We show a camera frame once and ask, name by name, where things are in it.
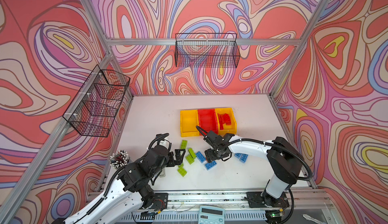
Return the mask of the red lego brick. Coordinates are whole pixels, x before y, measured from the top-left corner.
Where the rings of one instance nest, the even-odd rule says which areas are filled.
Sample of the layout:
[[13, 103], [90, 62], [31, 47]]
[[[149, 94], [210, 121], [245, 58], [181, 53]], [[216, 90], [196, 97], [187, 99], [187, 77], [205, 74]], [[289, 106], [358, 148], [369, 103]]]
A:
[[229, 114], [223, 115], [223, 124], [227, 126], [231, 126], [231, 118]]
[[219, 122], [219, 129], [222, 131], [224, 130], [224, 115], [223, 114], [217, 114], [218, 116], [218, 122]]

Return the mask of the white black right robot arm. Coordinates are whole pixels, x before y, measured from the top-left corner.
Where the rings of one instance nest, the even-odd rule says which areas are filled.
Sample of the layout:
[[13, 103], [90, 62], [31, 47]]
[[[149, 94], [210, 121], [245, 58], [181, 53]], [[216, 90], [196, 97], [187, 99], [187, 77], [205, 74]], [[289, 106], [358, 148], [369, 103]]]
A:
[[283, 137], [272, 141], [243, 138], [234, 134], [221, 136], [213, 131], [199, 130], [210, 145], [205, 151], [206, 160], [227, 161], [234, 153], [246, 154], [268, 160], [273, 176], [261, 194], [266, 207], [276, 207], [282, 194], [297, 181], [310, 181], [313, 173], [304, 157]]

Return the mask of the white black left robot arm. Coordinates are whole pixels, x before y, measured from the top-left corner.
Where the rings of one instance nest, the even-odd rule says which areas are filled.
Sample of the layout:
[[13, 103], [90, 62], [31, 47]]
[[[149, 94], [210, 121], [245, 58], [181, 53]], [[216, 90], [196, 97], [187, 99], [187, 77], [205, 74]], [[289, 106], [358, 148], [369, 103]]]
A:
[[151, 188], [155, 178], [166, 167], [179, 166], [186, 151], [170, 152], [157, 145], [125, 166], [118, 168], [103, 193], [82, 210], [67, 218], [57, 218], [56, 224], [113, 224], [128, 212], [151, 209], [155, 216], [167, 207], [168, 195], [156, 194]]

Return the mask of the green square lego brick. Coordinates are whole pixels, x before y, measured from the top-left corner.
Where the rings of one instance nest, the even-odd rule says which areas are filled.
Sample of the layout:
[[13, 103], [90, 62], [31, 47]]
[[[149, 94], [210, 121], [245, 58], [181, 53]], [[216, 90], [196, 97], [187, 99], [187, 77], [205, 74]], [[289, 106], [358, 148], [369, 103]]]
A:
[[185, 157], [185, 159], [187, 160], [187, 162], [191, 165], [195, 162], [195, 159], [191, 156], [191, 155], [187, 155]]

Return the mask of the green lego brick front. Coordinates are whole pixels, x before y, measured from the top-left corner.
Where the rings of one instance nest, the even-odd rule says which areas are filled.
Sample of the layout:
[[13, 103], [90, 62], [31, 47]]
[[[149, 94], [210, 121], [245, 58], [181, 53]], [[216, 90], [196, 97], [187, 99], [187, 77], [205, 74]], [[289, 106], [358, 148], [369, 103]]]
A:
[[182, 167], [180, 166], [178, 169], [177, 169], [178, 173], [182, 176], [182, 177], [185, 177], [187, 175], [187, 171]]

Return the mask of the grey marker pen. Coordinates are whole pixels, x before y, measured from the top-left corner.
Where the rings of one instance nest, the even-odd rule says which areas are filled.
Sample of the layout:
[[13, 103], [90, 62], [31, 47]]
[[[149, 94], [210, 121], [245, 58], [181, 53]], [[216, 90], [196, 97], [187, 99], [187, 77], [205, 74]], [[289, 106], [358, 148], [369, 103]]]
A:
[[161, 171], [159, 177], [163, 178], [163, 177], [165, 177], [165, 176], [166, 176], [166, 171], [165, 171], [165, 169], [163, 169], [163, 170]]

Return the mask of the blue lego brick front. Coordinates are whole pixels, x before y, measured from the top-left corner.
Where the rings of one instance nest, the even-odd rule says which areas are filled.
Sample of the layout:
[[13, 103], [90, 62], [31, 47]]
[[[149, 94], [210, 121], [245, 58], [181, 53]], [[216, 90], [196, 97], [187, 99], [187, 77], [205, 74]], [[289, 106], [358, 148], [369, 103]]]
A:
[[210, 170], [217, 165], [216, 161], [208, 162], [205, 164], [206, 170]]

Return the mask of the blue lego brick center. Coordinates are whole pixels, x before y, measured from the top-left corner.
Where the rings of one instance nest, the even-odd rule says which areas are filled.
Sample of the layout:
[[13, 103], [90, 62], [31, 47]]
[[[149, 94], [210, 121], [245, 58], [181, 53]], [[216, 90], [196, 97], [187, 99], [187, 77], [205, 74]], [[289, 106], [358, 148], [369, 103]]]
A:
[[196, 152], [196, 157], [200, 161], [200, 163], [206, 162], [206, 157], [200, 151]]

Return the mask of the blue lego brick right bottom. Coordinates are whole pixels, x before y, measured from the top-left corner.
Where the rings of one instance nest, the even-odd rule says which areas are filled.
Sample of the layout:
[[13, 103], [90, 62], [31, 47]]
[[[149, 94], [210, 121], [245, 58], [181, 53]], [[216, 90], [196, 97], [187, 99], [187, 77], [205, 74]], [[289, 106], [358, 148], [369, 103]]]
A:
[[241, 154], [241, 156], [239, 158], [240, 162], [242, 162], [242, 163], [246, 163], [247, 159], [248, 159], [247, 154]]

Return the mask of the yellow right plastic bin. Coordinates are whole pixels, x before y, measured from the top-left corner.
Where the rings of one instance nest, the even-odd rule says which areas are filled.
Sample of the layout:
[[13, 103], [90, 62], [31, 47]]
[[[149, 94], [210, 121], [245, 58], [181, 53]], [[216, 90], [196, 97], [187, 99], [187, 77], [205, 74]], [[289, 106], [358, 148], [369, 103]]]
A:
[[237, 122], [232, 108], [215, 108], [218, 120], [218, 134], [237, 134]]

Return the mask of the yellow plastic bin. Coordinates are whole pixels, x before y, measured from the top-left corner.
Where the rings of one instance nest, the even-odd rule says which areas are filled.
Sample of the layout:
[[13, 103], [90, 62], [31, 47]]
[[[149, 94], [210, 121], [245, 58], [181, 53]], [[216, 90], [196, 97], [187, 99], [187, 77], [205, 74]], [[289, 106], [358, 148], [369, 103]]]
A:
[[181, 137], [197, 137], [200, 135], [196, 126], [199, 125], [197, 110], [182, 110], [180, 112], [180, 134]]
[[232, 108], [215, 108], [218, 120], [218, 134], [237, 134], [237, 122]]

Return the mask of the red middle plastic bin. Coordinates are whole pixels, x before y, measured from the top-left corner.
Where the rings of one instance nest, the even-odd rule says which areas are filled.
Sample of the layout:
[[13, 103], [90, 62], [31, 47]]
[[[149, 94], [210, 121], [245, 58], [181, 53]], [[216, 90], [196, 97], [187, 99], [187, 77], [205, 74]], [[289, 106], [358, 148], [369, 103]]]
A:
[[215, 109], [198, 109], [199, 126], [206, 132], [218, 134], [218, 121]]

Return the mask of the yellow left plastic bin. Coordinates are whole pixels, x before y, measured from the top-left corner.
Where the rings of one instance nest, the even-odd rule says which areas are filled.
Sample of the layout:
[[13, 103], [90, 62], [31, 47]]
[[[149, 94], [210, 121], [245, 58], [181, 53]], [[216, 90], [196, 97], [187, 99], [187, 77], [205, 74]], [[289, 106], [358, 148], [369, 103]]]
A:
[[181, 137], [197, 137], [200, 135], [196, 126], [199, 125], [197, 110], [182, 110], [180, 112], [180, 134]]

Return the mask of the light blue calculator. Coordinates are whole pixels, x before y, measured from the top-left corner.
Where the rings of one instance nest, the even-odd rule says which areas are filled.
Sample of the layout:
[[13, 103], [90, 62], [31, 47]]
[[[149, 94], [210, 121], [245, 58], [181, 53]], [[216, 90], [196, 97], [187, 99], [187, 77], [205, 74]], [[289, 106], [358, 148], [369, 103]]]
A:
[[214, 206], [200, 206], [198, 224], [224, 224], [225, 210]]

